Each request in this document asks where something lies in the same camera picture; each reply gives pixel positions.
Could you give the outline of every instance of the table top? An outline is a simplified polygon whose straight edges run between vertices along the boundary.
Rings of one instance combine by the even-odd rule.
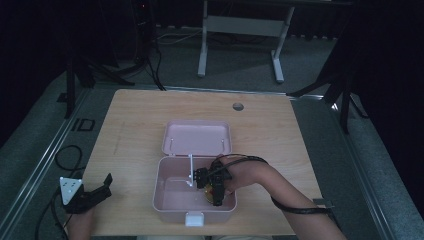
[[[244,106],[233,109],[234,103]],[[112,196],[96,207],[94,235],[290,235],[284,215],[259,185],[237,190],[225,223],[186,227],[159,219],[152,200],[165,156],[166,124],[174,119],[225,121],[232,153],[264,158],[307,197],[321,198],[290,100],[277,94],[118,90],[84,173],[86,190],[112,174]]]

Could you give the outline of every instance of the cable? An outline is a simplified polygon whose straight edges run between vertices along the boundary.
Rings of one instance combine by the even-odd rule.
[[[74,167],[73,167],[73,168],[67,168],[67,167],[64,167],[62,164],[60,164],[59,157],[58,157],[58,156],[59,156],[59,154],[60,154],[63,150],[65,150],[65,149],[69,149],[69,148],[75,148],[75,149],[77,149],[77,150],[78,150],[78,153],[79,153],[79,156],[78,156],[78,158],[77,158],[77,162],[75,163],[75,165],[74,165]],[[63,169],[63,170],[66,170],[66,171],[70,171],[70,172],[71,172],[71,173],[69,174],[68,178],[71,178],[71,177],[75,174],[75,172],[76,172],[76,171],[80,171],[80,170],[85,169],[85,167],[79,167],[79,165],[80,165],[80,163],[81,163],[81,160],[82,160],[82,150],[81,150],[81,148],[80,148],[80,147],[78,147],[77,145],[68,145],[68,146],[66,146],[66,147],[61,148],[59,151],[57,151],[57,152],[56,152],[56,154],[55,154],[55,156],[54,156],[54,159],[55,159],[55,163],[56,163],[56,165],[57,165],[60,169]],[[65,226],[66,226],[66,224],[69,222],[70,217],[69,217],[69,218],[68,218],[68,220],[66,221],[66,224],[65,224],[64,226],[62,226],[62,224],[60,223],[59,217],[57,216],[57,213],[56,213],[56,205],[55,205],[55,202],[56,202],[56,198],[57,198],[57,196],[59,196],[59,194],[60,194],[60,188],[59,188],[59,187],[57,187],[57,188],[56,188],[56,190],[54,191],[54,193],[53,193],[52,197],[50,198],[49,203],[48,203],[48,204],[47,204],[47,205],[43,208],[43,211],[41,212],[41,215],[40,215],[40,217],[38,218],[38,220],[37,220],[37,224],[36,224],[36,227],[35,227],[35,232],[34,232],[34,239],[35,239],[35,240],[38,240],[38,239],[39,239],[39,232],[40,232],[41,222],[43,221],[44,216],[46,215],[47,210],[48,210],[49,208],[50,208],[50,211],[51,211],[51,213],[52,213],[53,219],[54,219],[54,221],[55,221],[55,226],[57,226],[57,227],[60,229],[60,231],[61,231],[61,233],[62,233],[63,237],[64,237],[65,239],[68,239],[68,236],[67,236],[66,231],[65,231]]]
[[[241,163],[241,162],[246,162],[246,161],[259,161],[259,162],[263,162],[268,164],[267,161],[265,161],[263,158],[260,157],[256,157],[256,156],[247,156],[247,155],[243,155],[243,154],[228,154],[228,155],[222,155],[219,156],[217,158],[215,158],[215,161],[219,161],[219,159],[223,158],[223,157],[235,157],[235,156],[240,156],[240,159],[237,159],[235,161],[232,161],[230,163],[225,164],[224,166],[222,166],[221,168],[218,168],[214,171],[211,171],[210,173],[208,173],[208,175],[206,175],[206,177],[212,176],[213,174],[222,171],[224,169],[227,169],[228,167],[237,164],[237,163]],[[271,200],[274,203],[274,205],[279,208],[281,211],[283,212],[288,212],[288,213],[294,213],[294,214],[331,214],[331,209],[328,208],[292,208],[292,207],[287,207],[281,203],[279,203],[277,200],[275,200],[272,196],[271,196]]]

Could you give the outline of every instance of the pink box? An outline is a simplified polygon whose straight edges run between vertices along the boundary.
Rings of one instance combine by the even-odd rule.
[[[167,124],[159,162],[153,207],[164,222],[203,226],[227,221],[237,206],[236,194],[225,197],[222,206],[209,203],[203,189],[190,186],[190,154],[193,170],[206,167],[219,154],[231,153],[230,128],[223,121],[173,120]]]

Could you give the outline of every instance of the gray carpet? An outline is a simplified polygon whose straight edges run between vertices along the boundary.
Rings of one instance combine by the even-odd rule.
[[[189,32],[192,29],[178,30]],[[276,46],[275,39],[265,39],[259,44],[227,45],[225,38],[216,37],[209,44],[206,76],[197,77],[197,65],[200,51],[200,39],[192,38],[175,44],[160,44],[162,61],[159,76],[162,84],[170,89],[178,87],[218,89],[230,91],[254,92],[291,92],[298,90],[316,79],[322,65],[330,53],[334,42],[291,38],[286,41],[281,62],[286,81],[278,84],[274,81],[270,50]],[[161,39],[161,43],[174,39]],[[158,54],[152,52],[152,62],[156,66]],[[145,69],[137,74],[126,76],[136,83],[136,89],[155,88],[152,79]],[[74,122],[63,119],[65,105],[56,99],[65,91],[64,76],[56,79],[46,89],[42,98],[34,105],[22,125],[11,139],[0,150],[0,186],[3,191],[0,199],[1,219],[6,216],[21,187],[29,178],[45,153],[49,150],[52,139],[59,131],[63,132],[63,142],[54,142],[55,146],[78,145],[82,148],[82,165],[85,165],[101,128],[113,93],[122,86],[97,76],[98,83],[94,89],[78,89],[83,104],[76,111],[75,119],[95,120],[92,132],[72,130]],[[326,86],[311,94],[322,95]],[[308,153],[311,158],[323,196],[330,200],[335,208],[334,213],[343,232],[349,239],[418,239],[424,236],[422,219],[411,206],[411,200],[403,188],[390,158],[384,149],[372,124],[361,119],[354,112],[349,116],[350,136],[341,133],[337,125],[337,113],[322,101],[304,98],[293,101],[293,108]],[[75,149],[67,149],[60,154],[60,160],[66,164],[74,164],[78,158]],[[388,224],[375,222],[375,214],[369,200],[364,197],[364,189],[355,169],[359,163],[364,164],[364,172],[376,199],[384,210]],[[58,169],[54,163],[47,166],[43,179],[38,181],[35,194],[28,196],[27,203],[22,204],[21,215],[16,216],[15,224],[10,229],[2,220],[2,230],[7,229],[9,239],[33,238],[36,222],[42,208],[50,200],[59,176],[68,173]],[[388,235],[382,234],[380,225],[388,225]],[[40,228],[40,239],[61,239],[48,212]],[[293,239],[295,237],[276,236],[277,239]],[[135,239],[134,237],[94,237],[94,239]]]

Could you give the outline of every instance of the white metal frame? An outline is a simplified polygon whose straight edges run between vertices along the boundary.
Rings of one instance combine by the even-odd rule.
[[[287,31],[289,30],[293,12],[294,7],[290,7],[289,12],[284,21],[212,16],[208,15],[208,0],[204,0],[202,47],[200,50],[199,68],[197,71],[197,75],[199,77],[204,77],[206,75],[206,62],[208,56],[208,32],[250,34],[279,38],[277,48],[271,51],[271,58],[274,66],[276,81],[279,83],[284,82],[283,71],[281,69],[280,63],[280,54],[284,45],[284,40],[287,36]]]

